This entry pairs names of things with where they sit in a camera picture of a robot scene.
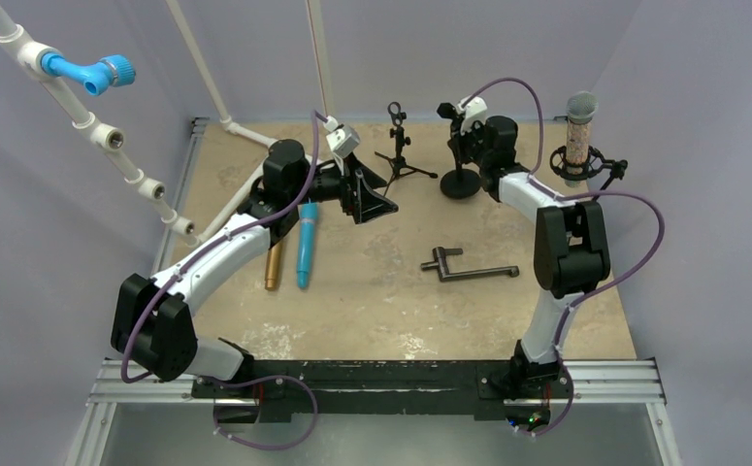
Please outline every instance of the gray panel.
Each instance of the gray panel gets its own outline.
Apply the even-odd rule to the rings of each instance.
[[[644,405],[574,406],[566,424],[535,441],[514,437],[505,422],[469,416],[322,416],[309,439],[281,452],[214,436],[212,409],[119,405],[103,464],[661,464]],[[231,431],[281,443],[299,436],[309,421],[294,416],[289,424]]]
[[[658,256],[620,287],[639,357],[656,356],[686,464],[752,462],[752,4],[643,2],[595,86],[593,138],[619,189],[664,212]],[[613,269],[656,232],[604,200]]]
[[[80,99],[123,128],[128,155],[173,191],[188,118],[135,46],[122,12],[108,2],[2,3],[34,39],[70,59],[132,59],[133,85]],[[110,351],[118,287],[132,272],[149,271],[162,226],[0,48],[0,464],[63,461]]]
[[[304,2],[180,3],[234,120],[307,119],[321,110]]]
[[[321,0],[333,93],[344,117],[437,118],[440,102],[514,76],[532,85],[548,116],[604,70],[639,0]],[[487,92],[492,112],[535,117],[526,89]]]

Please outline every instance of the beige table surface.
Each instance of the beige table surface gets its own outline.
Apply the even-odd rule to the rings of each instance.
[[[253,124],[278,139],[300,141],[310,151],[308,124]],[[359,159],[383,177],[389,167],[373,155],[391,154],[389,124],[355,124]],[[410,164],[443,175],[453,167],[446,124],[407,124]],[[547,125],[544,150],[564,144],[565,126]],[[328,159],[322,130],[321,157]],[[532,167],[538,126],[521,124],[518,160]],[[184,215],[199,231],[214,218],[266,149],[211,124],[205,133]],[[539,179],[562,192],[563,182],[542,166]],[[264,289],[265,257],[247,264],[214,293],[195,317],[199,335],[223,337],[257,357],[273,359],[476,359],[507,358],[527,329],[539,295],[533,275],[535,227],[513,208],[483,191],[452,201],[438,180],[414,175],[394,183],[388,197],[400,211],[354,225],[336,202],[320,206],[310,287],[296,285],[299,228],[284,244],[281,286]],[[452,271],[518,265],[518,278],[494,277],[440,283],[419,264],[436,246],[463,248],[448,260]],[[184,245],[174,259],[189,252]],[[634,358],[614,290],[585,303],[566,343],[568,358]]]

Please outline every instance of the black tripod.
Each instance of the black tripod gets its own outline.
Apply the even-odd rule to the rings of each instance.
[[[390,164],[390,169],[393,172],[393,174],[390,176],[390,181],[387,182],[387,187],[384,189],[384,195],[387,194],[387,190],[390,188],[390,184],[392,184],[399,178],[412,175],[413,173],[421,173],[423,175],[427,175],[430,178],[438,178],[438,174],[428,172],[426,170],[421,170],[420,168],[416,168],[411,165],[407,165],[407,159],[402,155],[404,146],[409,146],[410,143],[409,137],[406,137],[404,135],[404,126],[402,126],[404,120],[407,118],[407,114],[401,111],[401,104],[399,104],[398,102],[390,102],[390,105],[387,106],[387,112],[393,119],[393,126],[395,126],[393,128],[390,128],[390,138],[396,140],[396,156],[391,158],[382,153],[376,152],[377,157],[383,158]]]

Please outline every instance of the gold cylinder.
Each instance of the gold cylinder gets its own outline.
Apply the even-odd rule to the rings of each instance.
[[[264,271],[264,289],[275,291],[278,289],[278,278],[281,276],[281,250],[283,249],[283,238],[275,246],[267,251],[267,268]]]

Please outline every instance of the blue faucet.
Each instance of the blue faucet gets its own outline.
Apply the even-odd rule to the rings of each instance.
[[[69,78],[84,86],[90,95],[101,95],[108,87],[121,87],[136,80],[136,70],[124,55],[110,55],[93,65],[77,65],[58,53],[45,53],[41,60],[45,73]]]

